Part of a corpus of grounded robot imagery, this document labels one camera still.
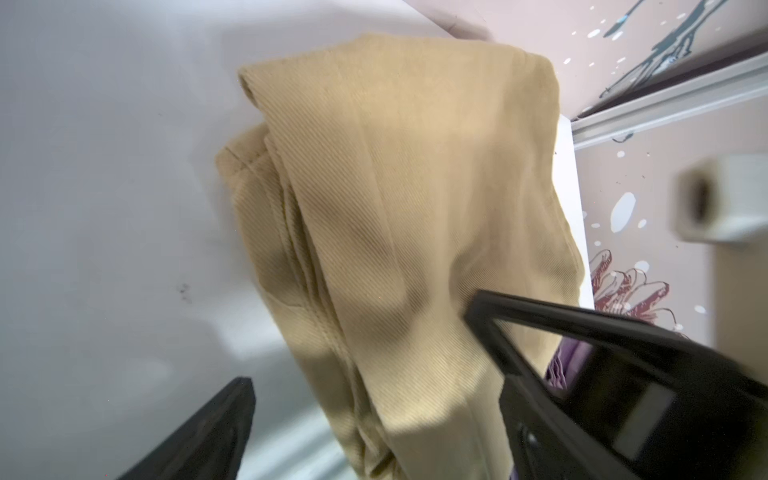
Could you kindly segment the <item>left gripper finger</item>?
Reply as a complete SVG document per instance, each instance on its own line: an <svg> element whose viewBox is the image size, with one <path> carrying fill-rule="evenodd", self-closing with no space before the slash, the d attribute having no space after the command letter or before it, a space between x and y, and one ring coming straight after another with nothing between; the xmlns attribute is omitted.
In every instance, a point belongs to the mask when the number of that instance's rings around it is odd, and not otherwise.
<svg viewBox="0 0 768 480"><path fill-rule="evenodd" d="M234 378L122 478L236 478L256 404L252 380Z"/></svg>

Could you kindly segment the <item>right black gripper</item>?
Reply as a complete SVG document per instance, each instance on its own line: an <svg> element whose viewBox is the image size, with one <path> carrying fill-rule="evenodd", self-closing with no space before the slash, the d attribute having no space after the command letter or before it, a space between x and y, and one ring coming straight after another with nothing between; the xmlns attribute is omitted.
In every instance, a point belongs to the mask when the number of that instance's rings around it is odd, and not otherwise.
<svg viewBox="0 0 768 480"><path fill-rule="evenodd" d="M567 308L582 310L578 304ZM652 321L583 309L623 324ZM690 340L677 332L676 339ZM541 378L576 373L578 340L518 329L520 347ZM463 334L463 395L498 395L501 380L481 346ZM515 479L763 479L767 475L767 388L709 353L680 356L669 370L597 347L564 390L524 368L505 380L500 407Z"/></svg>

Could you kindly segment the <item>purple pants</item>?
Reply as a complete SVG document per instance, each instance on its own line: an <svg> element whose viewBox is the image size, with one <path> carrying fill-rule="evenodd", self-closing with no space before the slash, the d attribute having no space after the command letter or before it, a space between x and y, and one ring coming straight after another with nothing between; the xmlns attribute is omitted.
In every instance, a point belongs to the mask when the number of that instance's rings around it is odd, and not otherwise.
<svg viewBox="0 0 768 480"><path fill-rule="evenodd" d="M586 476L579 442L588 435L569 418L567 400L591 353L588 343L565 337L543 376L513 376L505 382L503 415L513 453L512 479Z"/></svg>

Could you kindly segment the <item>beige pants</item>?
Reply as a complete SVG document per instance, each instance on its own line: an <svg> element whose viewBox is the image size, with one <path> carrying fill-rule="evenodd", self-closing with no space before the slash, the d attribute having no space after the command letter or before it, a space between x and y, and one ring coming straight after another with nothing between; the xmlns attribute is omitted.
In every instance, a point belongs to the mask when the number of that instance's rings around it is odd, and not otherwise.
<svg viewBox="0 0 768 480"><path fill-rule="evenodd" d="M559 84L502 44L366 35L245 66L216 157L261 293L362 479L506 479L479 290L577 305Z"/></svg>

